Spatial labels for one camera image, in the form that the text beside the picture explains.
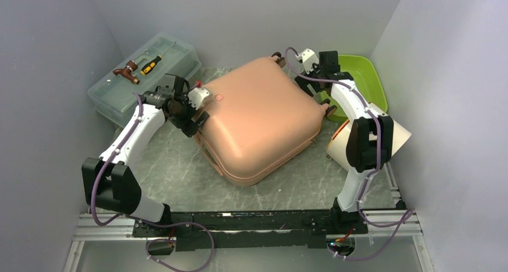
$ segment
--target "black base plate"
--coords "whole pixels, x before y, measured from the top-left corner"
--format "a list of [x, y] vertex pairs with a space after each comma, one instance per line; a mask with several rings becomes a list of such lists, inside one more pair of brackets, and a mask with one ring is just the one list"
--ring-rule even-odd
[[[217, 248], [304, 246], [326, 248], [326, 235], [366, 234], [361, 221], [342, 225], [330, 210], [277, 210], [225, 212], [172, 212], [174, 223], [197, 222], [212, 230]], [[171, 228], [153, 229], [143, 224], [135, 227], [133, 237], [168, 237]], [[195, 226], [177, 226], [176, 251], [193, 251], [210, 247], [208, 234]]]

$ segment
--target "green bowl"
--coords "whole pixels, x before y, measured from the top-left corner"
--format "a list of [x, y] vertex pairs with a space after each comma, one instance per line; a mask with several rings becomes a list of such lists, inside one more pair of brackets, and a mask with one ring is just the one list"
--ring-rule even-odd
[[[340, 71], [347, 71], [355, 80], [356, 86], [360, 93], [368, 102], [376, 104], [384, 112], [388, 112], [388, 103], [386, 102], [385, 91], [377, 76], [376, 69], [372, 62], [367, 58], [358, 55], [339, 55], [338, 62]], [[328, 117], [329, 120], [336, 122], [344, 122], [347, 120], [346, 113], [337, 101], [333, 100], [326, 91], [320, 93], [321, 101], [330, 99], [330, 105], [336, 105], [337, 110]]]

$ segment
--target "plastic storage container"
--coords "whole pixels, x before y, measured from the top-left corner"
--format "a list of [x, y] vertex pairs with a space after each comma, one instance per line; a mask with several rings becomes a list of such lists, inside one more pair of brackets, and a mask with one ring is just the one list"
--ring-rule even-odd
[[[157, 55], [163, 54], [172, 44], [174, 44], [172, 48], [162, 55], [162, 60], [153, 71], [142, 75], [141, 68]], [[113, 70], [124, 68], [129, 60], [133, 60], [138, 65], [138, 69], [132, 75], [139, 78], [139, 84], [132, 84], [121, 75], [113, 74]], [[161, 32], [93, 85], [88, 90], [88, 95], [97, 105], [96, 109], [99, 113], [117, 125], [125, 127], [136, 106], [136, 97], [133, 92], [143, 94], [159, 85], [171, 87], [174, 78], [165, 77], [165, 73], [189, 80], [200, 67], [201, 62], [192, 45]]]
[[[355, 80], [356, 86], [360, 93], [365, 97], [368, 102], [373, 102], [382, 111], [388, 111], [388, 103], [386, 102], [385, 91], [377, 76], [376, 69], [372, 62], [367, 58], [358, 55], [339, 55], [338, 62], [340, 64], [340, 71], [347, 71]], [[336, 122], [344, 122], [347, 120], [346, 113], [340, 105], [332, 99], [326, 91], [320, 93], [321, 100], [330, 99], [330, 105], [336, 105], [337, 110], [330, 116], [329, 120]]]

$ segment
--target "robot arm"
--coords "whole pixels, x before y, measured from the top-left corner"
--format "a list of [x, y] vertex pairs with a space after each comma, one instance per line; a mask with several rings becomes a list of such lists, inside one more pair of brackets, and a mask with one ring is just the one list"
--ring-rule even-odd
[[[393, 120], [389, 116], [381, 116], [374, 110], [356, 88], [351, 75], [340, 72], [337, 52], [320, 52], [317, 57], [314, 51], [305, 49], [297, 55], [297, 59], [303, 64], [306, 76], [335, 82], [331, 86], [330, 95], [352, 122], [347, 145], [340, 147], [345, 149], [350, 167], [346, 168], [348, 169], [346, 182], [337, 197], [337, 202], [341, 211], [356, 212], [356, 202], [363, 196], [373, 176], [377, 174], [377, 137], [382, 144], [380, 167], [391, 158]], [[316, 83], [309, 83], [304, 78], [297, 77], [295, 81], [304, 90], [308, 85], [319, 89]], [[381, 126], [380, 135], [377, 134], [373, 117]], [[363, 185], [364, 180], [367, 181], [366, 187]]]
[[144, 195], [131, 168], [139, 161], [153, 134], [166, 121], [191, 137], [208, 119], [209, 115], [204, 111], [196, 121], [193, 120], [211, 97], [211, 92], [196, 87], [183, 93], [185, 82], [185, 79], [176, 77], [173, 89], [157, 87], [154, 92], [145, 92], [140, 97], [142, 113], [141, 107], [137, 106], [131, 120], [114, 143], [98, 159], [85, 160], [81, 171], [86, 202], [89, 205], [92, 205], [94, 198], [95, 207], [155, 223], [171, 223], [170, 207]]

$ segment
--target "gray floor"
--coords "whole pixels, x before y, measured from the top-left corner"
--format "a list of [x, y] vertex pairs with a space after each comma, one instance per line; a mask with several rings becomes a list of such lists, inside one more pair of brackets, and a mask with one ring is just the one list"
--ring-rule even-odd
[[[204, 68], [196, 78], [208, 82], [230, 70]], [[218, 175], [194, 139], [165, 123], [150, 140], [134, 174], [149, 197], [169, 204], [173, 211], [330, 208], [347, 174], [326, 159], [326, 145], [338, 126], [324, 120], [314, 145], [257, 185], [238, 187]], [[393, 206], [382, 171], [374, 178], [364, 207]]]

